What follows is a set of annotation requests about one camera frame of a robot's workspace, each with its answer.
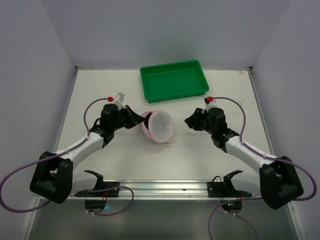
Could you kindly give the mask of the white pink mesh laundry bag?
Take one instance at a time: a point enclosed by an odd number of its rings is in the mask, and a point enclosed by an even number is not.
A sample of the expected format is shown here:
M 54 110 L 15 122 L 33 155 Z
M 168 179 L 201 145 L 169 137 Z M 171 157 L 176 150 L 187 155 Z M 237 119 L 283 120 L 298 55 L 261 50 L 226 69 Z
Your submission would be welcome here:
M 149 119 L 148 129 L 144 126 L 144 122 L 140 124 L 144 134 L 155 143 L 170 143 L 174 132 L 172 117 L 166 111 L 160 109 L 146 111 L 141 116 L 144 117 L 147 112 L 153 113 Z

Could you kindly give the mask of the black bra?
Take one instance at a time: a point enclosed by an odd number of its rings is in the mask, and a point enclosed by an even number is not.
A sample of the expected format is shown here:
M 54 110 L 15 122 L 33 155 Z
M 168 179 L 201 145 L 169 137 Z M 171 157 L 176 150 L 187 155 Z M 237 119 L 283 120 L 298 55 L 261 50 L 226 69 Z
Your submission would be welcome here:
M 145 116 L 144 116 L 145 120 L 144 120 L 143 124 L 147 130 L 149 129 L 149 120 L 150 120 L 152 113 L 153 113 L 152 111 L 148 111 L 145 113 Z

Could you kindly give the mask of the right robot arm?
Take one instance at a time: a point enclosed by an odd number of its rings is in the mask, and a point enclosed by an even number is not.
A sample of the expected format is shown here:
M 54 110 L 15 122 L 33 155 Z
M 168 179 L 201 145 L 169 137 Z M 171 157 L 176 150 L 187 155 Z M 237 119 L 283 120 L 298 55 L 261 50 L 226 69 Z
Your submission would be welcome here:
M 252 168 L 259 175 L 259 187 L 253 193 L 262 197 L 270 208 L 277 210 L 304 193 L 292 161 L 285 156 L 276 161 L 275 156 L 245 145 L 240 135 L 228 127 L 221 108 L 196 108 L 184 122 L 190 129 L 210 134 L 217 148 Z

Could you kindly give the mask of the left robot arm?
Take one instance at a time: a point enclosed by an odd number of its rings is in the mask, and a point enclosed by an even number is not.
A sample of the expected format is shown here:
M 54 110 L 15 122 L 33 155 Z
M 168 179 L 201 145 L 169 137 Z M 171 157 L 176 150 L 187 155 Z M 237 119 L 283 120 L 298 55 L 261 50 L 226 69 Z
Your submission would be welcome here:
M 93 153 L 107 146 L 115 131 L 131 129 L 145 120 L 128 106 L 104 105 L 101 115 L 87 135 L 65 150 L 44 152 L 36 165 L 29 189 L 54 203 L 63 203 L 69 195 L 79 192 L 100 193 L 103 176 L 92 170 L 74 173 L 74 169 Z

